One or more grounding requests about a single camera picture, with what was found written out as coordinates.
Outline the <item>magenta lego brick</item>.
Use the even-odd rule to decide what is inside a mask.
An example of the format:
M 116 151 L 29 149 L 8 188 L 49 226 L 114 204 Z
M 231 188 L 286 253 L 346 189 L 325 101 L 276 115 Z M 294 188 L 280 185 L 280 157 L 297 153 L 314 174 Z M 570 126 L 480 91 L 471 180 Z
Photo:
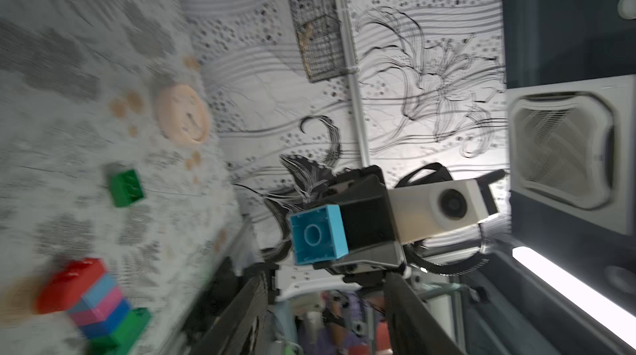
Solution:
M 91 298 L 83 298 L 68 311 L 69 317 L 77 326 L 93 325 L 107 320 L 121 305 L 129 306 L 119 287 L 114 287 L 102 295 L 97 302 Z

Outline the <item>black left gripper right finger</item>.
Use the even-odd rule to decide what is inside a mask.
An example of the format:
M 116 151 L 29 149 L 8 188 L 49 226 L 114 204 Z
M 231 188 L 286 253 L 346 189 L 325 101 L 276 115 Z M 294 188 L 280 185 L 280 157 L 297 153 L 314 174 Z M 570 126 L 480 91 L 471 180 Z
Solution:
M 386 275 L 384 298 L 394 354 L 464 354 L 400 275 Z

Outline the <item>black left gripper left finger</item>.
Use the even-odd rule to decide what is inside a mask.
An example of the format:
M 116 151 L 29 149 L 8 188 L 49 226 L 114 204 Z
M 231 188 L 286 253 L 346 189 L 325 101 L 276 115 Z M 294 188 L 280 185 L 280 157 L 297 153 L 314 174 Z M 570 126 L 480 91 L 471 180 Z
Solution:
M 190 353 L 256 354 L 261 333 L 267 327 L 267 313 L 268 284 L 260 272 L 247 281 Z

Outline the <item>long green lego brick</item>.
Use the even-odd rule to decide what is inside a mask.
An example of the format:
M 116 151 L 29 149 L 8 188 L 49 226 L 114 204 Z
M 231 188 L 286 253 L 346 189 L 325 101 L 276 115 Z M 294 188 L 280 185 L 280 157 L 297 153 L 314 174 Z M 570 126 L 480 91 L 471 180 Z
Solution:
M 89 340 L 87 354 L 126 355 L 147 327 L 151 314 L 146 308 L 130 310 L 120 325 L 110 334 Z

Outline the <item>small teal lego brick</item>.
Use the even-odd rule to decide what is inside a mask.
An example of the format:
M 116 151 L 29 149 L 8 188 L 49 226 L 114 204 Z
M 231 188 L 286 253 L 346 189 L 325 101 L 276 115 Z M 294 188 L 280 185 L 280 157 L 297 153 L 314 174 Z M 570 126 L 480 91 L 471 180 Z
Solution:
M 295 263 L 331 262 L 349 254 L 341 208 L 324 205 L 289 217 Z

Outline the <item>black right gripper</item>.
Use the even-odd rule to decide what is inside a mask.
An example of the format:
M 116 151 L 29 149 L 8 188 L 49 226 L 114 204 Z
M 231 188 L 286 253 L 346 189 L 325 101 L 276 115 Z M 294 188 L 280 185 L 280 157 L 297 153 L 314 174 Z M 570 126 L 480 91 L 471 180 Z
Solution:
M 322 203 L 340 207 L 349 253 L 325 269 L 333 275 L 398 270 L 405 264 L 382 169 L 369 166 L 331 179 Z

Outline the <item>red lego brick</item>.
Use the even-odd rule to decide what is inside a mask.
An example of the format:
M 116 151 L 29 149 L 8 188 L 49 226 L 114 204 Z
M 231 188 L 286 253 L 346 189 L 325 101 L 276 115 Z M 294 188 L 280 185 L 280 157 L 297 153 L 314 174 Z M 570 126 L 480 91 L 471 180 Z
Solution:
M 36 313 L 46 315 L 69 310 L 105 272 L 103 262 L 97 258 L 68 263 L 43 285 L 35 300 Z

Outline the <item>small light blue lego brick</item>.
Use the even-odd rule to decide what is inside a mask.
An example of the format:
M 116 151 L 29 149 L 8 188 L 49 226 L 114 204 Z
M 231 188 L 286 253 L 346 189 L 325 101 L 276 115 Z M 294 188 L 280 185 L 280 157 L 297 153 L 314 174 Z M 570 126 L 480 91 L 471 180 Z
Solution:
M 105 273 L 89 290 L 81 296 L 75 306 L 67 310 L 68 313 L 84 312 L 96 308 L 99 303 L 116 287 L 117 281 L 110 273 Z

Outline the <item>dark blue square lego brick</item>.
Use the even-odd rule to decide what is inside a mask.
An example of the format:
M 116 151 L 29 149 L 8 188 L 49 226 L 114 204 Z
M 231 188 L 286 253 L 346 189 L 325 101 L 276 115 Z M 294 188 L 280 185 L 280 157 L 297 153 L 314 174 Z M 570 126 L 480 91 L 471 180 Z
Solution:
M 113 333 L 127 318 L 131 307 L 127 300 L 122 300 L 106 320 L 90 325 L 80 326 L 79 330 L 87 339 L 99 338 Z

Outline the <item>dark green lego brick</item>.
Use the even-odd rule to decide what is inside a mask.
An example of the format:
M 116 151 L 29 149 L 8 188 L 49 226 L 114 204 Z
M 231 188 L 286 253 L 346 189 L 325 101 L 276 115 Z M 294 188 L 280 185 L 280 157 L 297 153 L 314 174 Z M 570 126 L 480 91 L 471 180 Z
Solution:
M 145 198 L 135 170 L 122 171 L 110 176 L 109 193 L 116 208 L 127 208 Z

